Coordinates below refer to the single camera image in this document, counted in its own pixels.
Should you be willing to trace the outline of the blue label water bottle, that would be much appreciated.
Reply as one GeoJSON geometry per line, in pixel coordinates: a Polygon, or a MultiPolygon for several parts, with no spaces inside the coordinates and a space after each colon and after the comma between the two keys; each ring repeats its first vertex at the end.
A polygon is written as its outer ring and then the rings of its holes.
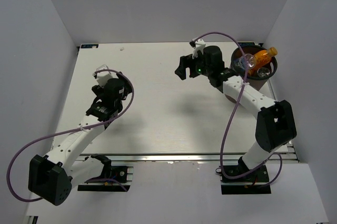
{"type": "Polygon", "coordinates": [[[252,70],[256,66],[256,58],[252,54],[245,54],[234,60],[234,66],[242,70],[252,70]]]}

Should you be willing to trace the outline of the orange juice bottle label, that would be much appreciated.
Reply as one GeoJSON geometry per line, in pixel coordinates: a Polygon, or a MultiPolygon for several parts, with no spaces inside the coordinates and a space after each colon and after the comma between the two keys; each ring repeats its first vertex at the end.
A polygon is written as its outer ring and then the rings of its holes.
{"type": "Polygon", "coordinates": [[[257,71],[259,68],[268,64],[272,58],[278,54],[278,51],[275,47],[271,47],[268,50],[262,50],[253,55],[254,57],[254,66],[251,68],[252,71],[257,71]]]}

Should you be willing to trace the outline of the clear plastic bottle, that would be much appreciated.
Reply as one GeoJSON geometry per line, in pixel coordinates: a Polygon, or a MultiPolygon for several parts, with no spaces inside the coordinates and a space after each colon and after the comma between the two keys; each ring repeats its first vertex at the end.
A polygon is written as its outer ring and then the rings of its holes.
{"type": "Polygon", "coordinates": [[[261,67],[257,70],[256,74],[260,78],[266,78],[271,74],[271,70],[267,67],[261,67]]]}

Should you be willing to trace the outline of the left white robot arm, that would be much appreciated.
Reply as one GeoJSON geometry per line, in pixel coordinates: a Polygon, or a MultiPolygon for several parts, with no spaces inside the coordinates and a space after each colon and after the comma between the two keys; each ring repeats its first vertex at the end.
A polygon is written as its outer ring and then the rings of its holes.
{"type": "Polygon", "coordinates": [[[75,131],[44,156],[36,155],[29,163],[28,189],[59,206],[71,190],[85,182],[117,183],[117,172],[111,160],[102,154],[92,154],[80,163],[76,159],[119,118],[126,109],[122,102],[134,94],[129,79],[121,72],[116,77],[113,70],[97,70],[94,73],[98,84],[92,87],[96,95],[90,108],[75,131]]]}

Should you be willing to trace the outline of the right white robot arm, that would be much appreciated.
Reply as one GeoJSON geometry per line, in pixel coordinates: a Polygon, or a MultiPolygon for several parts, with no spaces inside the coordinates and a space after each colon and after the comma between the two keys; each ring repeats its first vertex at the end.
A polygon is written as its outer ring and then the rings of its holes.
{"type": "Polygon", "coordinates": [[[252,180],[257,174],[257,167],[297,136],[290,103],[269,98],[244,83],[235,70],[225,67],[219,47],[207,46],[198,50],[197,56],[181,56],[175,74],[181,80],[206,76],[213,87],[238,101],[255,117],[256,141],[238,161],[237,173],[242,180],[252,180]]]}

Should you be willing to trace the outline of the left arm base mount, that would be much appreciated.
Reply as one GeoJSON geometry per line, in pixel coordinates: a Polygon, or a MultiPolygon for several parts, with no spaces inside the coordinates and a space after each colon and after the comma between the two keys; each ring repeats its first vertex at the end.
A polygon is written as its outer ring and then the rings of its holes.
{"type": "Polygon", "coordinates": [[[134,167],[125,164],[112,164],[112,160],[101,154],[90,156],[103,165],[99,176],[77,186],[78,191],[86,192],[128,192],[133,180],[134,167]]]}

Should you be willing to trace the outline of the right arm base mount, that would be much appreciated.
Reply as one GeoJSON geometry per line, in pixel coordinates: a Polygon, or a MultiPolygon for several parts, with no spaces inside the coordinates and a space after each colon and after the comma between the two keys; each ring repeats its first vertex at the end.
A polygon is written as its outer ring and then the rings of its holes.
{"type": "Polygon", "coordinates": [[[228,179],[221,173],[221,168],[215,169],[215,173],[220,176],[222,195],[253,195],[271,194],[269,174],[266,166],[263,166],[246,177],[238,179],[228,179]]]}

